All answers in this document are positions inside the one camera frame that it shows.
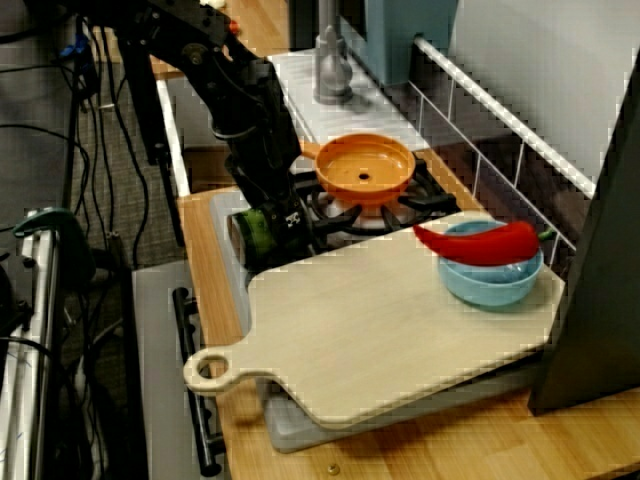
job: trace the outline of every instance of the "tile backsplash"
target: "tile backsplash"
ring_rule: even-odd
[[[417,46],[410,81],[384,91],[495,218],[559,232],[545,262],[566,280],[591,200]]]

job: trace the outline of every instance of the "green tape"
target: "green tape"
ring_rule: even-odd
[[[264,261],[276,247],[261,210],[250,209],[231,216],[244,243],[246,265]]]

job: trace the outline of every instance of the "wooden countertop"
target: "wooden countertop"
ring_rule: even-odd
[[[482,207],[432,151],[421,156],[463,209]],[[224,190],[179,200],[187,254],[209,345],[241,337],[209,201]],[[542,417],[528,390],[453,408],[291,454],[269,440],[255,382],[217,398],[234,480],[611,479],[640,469],[640,389]]]
[[[285,53],[289,48],[285,0],[226,0],[221,12],[238,22],[238,39],[259,57]],[[157,80],[182,76],[175,67],[151,57]]]

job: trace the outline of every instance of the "cutting board handle hole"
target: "cutting board handle hole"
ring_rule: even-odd
[[[220,378],[229,370],[229,362],[224,358],[207,360],[200,369],[200,375],[204,378]]]

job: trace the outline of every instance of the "pepper stem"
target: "pepper stem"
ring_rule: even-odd
[[[554,238],[556,238],[556,231],[553,228],[549,228],[544,232],[538,234],[538,240],[541,242],[553,240]]]

